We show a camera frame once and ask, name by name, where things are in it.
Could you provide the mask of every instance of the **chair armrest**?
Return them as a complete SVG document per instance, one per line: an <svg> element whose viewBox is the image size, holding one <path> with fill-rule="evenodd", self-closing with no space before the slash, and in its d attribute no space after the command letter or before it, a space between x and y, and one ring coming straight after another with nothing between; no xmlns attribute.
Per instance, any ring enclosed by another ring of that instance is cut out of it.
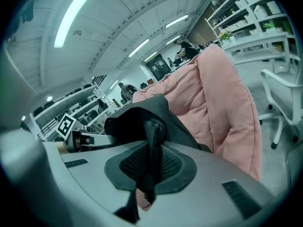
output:
<svg viewBox="0 0 303 227"><path fill-rule="evenodd" d="M299 121L301 120L301 116L302 116L301 91L302 91L303 85L296 85L294 83L288 82L267 69L262 70L260 74L261 74L261 81L263 83L268 101L270 103L274 104L279 109L279 111L284 115L284 117L287 119L287 121L290 125L297 125L299 123ZM282 108L274 101L274 99L271 95L269 85L266 82L266 75L275 79L276 81L278 81L279 83L281 83L282 85L284 85L285 87L288 87L290 89L291 94L292 94L292 100L293 100L293 106L292 106L293 117L292 117L292 119L289 119L287 117L287 115L285 114L285 112L282 110Z"/></svg>
<svg viewBox="0 0 303 227"><path fill-rule="evenodd" d="M271 78L273 78L273 79L277 80L278 82L282 83L286 87L303 87L303 85L296 85L294 83L288 82L288 81L284 80L283 78L279 77L278 75L276 75L275 73L267 70L267 69L262 70L260 74L264 78L265 78L265 75L268 75Z"/></svg>

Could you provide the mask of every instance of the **pink jacket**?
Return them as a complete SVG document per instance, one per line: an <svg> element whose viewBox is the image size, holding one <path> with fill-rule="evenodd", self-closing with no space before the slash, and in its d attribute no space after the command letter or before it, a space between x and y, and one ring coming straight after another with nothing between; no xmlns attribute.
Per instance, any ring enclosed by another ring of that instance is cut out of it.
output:
<svg viewBox="0 0 303 227"><path fill-rule="evenodd" d="M196 141L260 181L261 130L254 101L227 56L212 44L186 66L136 92L163 94Z"/></svg>

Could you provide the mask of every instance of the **floor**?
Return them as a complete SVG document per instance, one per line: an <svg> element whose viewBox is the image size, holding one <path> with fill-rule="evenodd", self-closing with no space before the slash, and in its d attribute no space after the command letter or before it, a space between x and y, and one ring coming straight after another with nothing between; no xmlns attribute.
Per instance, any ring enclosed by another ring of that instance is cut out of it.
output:
<svg viewBox="0 0 303 227"><path fill-rule="evenodd" d="M258 114L269 113L268 101L260 80L260 71L271 70L269 62L254 62L236 66L239 76L249 88ZM299 125L300 137L293 143L293 134L285 126L280 142L275 150L270 145L277 129L277 120L265 120L261 126L262 132L262 176L261 182L277 196L291 188L303 162L303 123Z"/></svg>

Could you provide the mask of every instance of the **white ceiling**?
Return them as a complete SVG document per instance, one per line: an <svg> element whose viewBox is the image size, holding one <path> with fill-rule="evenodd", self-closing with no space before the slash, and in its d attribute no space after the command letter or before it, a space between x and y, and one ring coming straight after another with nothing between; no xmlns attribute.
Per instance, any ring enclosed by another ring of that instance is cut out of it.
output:
<svg viewBox="0 0 303 227"><path fill-rule="evenodd" d="M63 48L54 48L60 22L72 0L33 0L34 19L20 23L8 51L28 83L41 90L121 70L132 60L160 52L177 35L187 36L210 0L88 0ZM189 14L169 28L165 25ZM73 35L80 31L81 36ZM128 55L149 42L132 58Z"/></svg>

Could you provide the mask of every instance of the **white chair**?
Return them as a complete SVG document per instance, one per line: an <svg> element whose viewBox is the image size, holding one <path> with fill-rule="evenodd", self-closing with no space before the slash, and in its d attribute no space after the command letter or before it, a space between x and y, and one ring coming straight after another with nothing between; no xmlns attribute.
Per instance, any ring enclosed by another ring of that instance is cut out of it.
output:
<svg viewBox="0 0 303 227"><path fill-rule="evenodd" d="M284 123L289 124L293 131L293 141L299 139L297 125L303 116L303 76L302 63L299 63L295 74L290 72L280 72L274 74L269 70L261 71L261 80L265 89L266 97L269 101L269 109L275 108L276 112L259 116L260 124L265 119L278 119L278 129L272 149L276 149L280 140Z"/></svg>

